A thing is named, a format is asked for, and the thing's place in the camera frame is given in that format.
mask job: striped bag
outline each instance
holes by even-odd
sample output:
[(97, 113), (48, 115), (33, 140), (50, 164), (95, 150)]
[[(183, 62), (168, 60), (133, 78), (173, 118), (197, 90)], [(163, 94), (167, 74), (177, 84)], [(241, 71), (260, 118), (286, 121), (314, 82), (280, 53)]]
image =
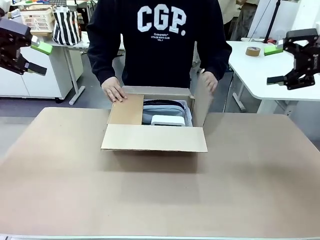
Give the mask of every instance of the striped bag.
[(77, 12), (59, 12), (55, 11), (55, 25), (52, 39), (61, 45), (73, 46), (81, 41), (79, 33)]

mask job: person's right hand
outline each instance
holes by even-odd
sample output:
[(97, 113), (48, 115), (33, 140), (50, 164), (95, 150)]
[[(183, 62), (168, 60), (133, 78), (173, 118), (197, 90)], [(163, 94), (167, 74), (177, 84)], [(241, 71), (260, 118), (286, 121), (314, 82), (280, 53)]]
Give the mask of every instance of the person's right hand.
[(108, 96), (113, 103), (116, 101), (122, 102), (124, 99), (127, 99), (124, 90), (121, 88), (119, 81), (115, 76), (105, 80), (101, 84), (101, 88), (104, 91), (104, 94)]

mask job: floor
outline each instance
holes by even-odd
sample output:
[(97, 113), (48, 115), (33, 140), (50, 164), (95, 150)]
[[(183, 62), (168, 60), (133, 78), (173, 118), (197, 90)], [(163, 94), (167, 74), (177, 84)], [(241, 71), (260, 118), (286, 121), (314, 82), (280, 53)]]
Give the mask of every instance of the floor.
[[(84, 72), (78, 80), (78, 85), (86, 87), (83, 94), (72, 106), (73, 108), (96, 108), (110, 109), (111, 102), (105, 97), (101, 90), (100, 84), (96, 77), (91, 73), (90, 63), (87, 55), (82, 55)], [(123, 69), (124, 57), (118, 57), (114, 61), (116, 75), (121, 76)], [(197, 72), (191, 70), (191, 92), (197, 84)], [(214, 101), (210, 107), (210, 112), (221, 113), (224, 109), (229, 113), (239, 113), (240, 110), (232, 98), (233, 92), (238, 92), (240, 81), (234, 79), (231, 84), (233, 73), (227, 72), (214, 94)], [(21, 133), (26, 129), (30, 122), (35, 118), (43, 108), (46, 107), (63, 107), (70, 108), (69, 100), (74, 95), (71, 91), (63, 103), (57, 104), (54, 100), (38, 99), (18, 99), (18, 98), (1, 98), (0, 99), (0, 159), (4, 156), (9, 147), (17, 140)], [(241, 98), (249, 113), (257, 112), (260, 101), (253, 98), (246, 90)]]

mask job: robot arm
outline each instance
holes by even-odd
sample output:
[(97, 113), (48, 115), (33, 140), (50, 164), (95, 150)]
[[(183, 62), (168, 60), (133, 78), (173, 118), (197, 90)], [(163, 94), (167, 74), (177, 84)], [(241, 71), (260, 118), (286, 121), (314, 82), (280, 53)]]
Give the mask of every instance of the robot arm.
[[(306, 40), (308, 44), (301, 46), (296, 41)], [(278, 48), (293, 54), (294, 67), (285, 76), (267, 78), (267, 85), (285, 85), (288, 90), (305, 88), (315, 84), (314, 74), (320, 73), (319, 35), (315, 28), (288, 31), (286, 38), (279, 41)]]
[(25, 72), (46, 75), (46, 68), (27, 61), (20, 53), (20, 48), (29, 46), (48, 55), (52, 50), (52, 46), (32, 36), (28, 26), (0, 18), (0, 68), (20, 75)]

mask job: black sweatshirt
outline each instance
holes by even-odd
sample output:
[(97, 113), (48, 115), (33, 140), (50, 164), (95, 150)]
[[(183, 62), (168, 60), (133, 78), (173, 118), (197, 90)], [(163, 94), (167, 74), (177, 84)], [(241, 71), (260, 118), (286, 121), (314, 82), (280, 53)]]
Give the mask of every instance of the black sweatshirt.
[(218, 0), (99, 0), (87, 32), (92, 72), (101, 84), (115, 76), (121, 34), (122, 80), (130, 86), (189, 88), (195, 41), (200, 67), (220, 80), (232, 51)]

